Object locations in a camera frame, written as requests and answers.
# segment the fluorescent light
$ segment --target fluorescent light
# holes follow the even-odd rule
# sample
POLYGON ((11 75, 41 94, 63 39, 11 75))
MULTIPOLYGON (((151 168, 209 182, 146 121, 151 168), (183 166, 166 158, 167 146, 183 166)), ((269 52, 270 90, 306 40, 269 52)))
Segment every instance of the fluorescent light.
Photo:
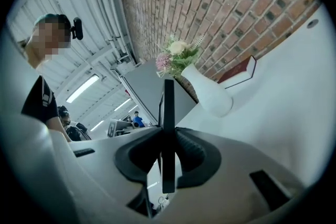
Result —
POLYGON ((128 113, 130 113, 133 109, 135 109, 138 105, 136 105, 135 107, 133 107, 128 113))
POLYGON ((74 101, 74 99, 76 99, 77 97, 79 97, 81 93, 83 93, 87 88, 89 88, 97 80, 99 80, 99 77, 97 75, 93 75, 86 82, 84 82, 82 84, 82 86, 79 87, 72 95, 70 95, 70 97, 66 101, 68 103, 72 103, 74 101))
POLYGON ((120 106, 118 106, 114 111, 120 109, 123 105, 125 105, 130 100, 131 100, 131 98, 128 98, 125 102, 123 102, 120 106))
POLYGON ((97 128, 100 124, 102 124, 103 123, 103 121, 101 121, 101 122, 99 122, 95 127, 93 127, 91 130, 90 130, 90 132, 92 132, 95 128, 97 128))
POLYGON ((147 187, 147 189, 149 189, 149 188, 151 188, 151 187, 154 187, 154 186, 156 186, 158 183, 157 182, 155 182, 154 184, 152 184, 152 185, 149 185, 148 187, 147 187))

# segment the white desk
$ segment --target white desk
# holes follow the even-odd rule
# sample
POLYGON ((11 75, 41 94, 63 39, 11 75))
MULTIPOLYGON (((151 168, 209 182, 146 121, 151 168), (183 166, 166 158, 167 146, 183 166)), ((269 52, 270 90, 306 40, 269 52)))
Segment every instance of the white desk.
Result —
POLYGON ((234 99, 228 115, 215 118, 198 104, 178 126, 249 143, 311 185, 335 143, 335 47, 334 26, 321 6, 257 61, 251 80, 228 89, 234 99), (307 29, 313 19, 319 23, 307 29))

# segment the brick wall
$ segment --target brick wall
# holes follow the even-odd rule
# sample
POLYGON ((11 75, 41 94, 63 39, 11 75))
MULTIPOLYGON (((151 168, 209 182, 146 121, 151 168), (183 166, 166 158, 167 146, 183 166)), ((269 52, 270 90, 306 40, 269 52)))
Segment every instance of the brick wall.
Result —
MULTIPOLYGON (((149 60, 169 35, 191 42, 205 35, 196 64, 217 80, 249 55, 274 49, 319 7, 319 0, 123 0, 135 53, 149 60)), ((186 79, 180 83, 196 98, 186 79)))

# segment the book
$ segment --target book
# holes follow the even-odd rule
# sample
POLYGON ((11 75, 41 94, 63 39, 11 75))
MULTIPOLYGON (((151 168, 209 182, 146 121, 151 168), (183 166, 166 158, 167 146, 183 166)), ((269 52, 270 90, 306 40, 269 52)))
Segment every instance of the book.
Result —
POLYGON ((251 79, 256 68, 256 63, 257 60, 253 56, 246 58, 244 61, 225 72, 217 83, 224 82, 225 89, 227 89, 251 79))

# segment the person in blue shirt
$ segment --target person in blue shirt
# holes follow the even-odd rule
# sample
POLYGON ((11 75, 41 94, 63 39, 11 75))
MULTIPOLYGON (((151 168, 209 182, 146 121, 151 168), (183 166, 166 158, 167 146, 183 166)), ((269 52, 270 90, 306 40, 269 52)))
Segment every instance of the person in blue shirt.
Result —
POLYGON ((139 124, 140 128, 145 127, 145 125, 143 125, 143 123, 142 123, 142 118, 139 117, 138 111, 135 111, 133 121, 137 122, 139 124))

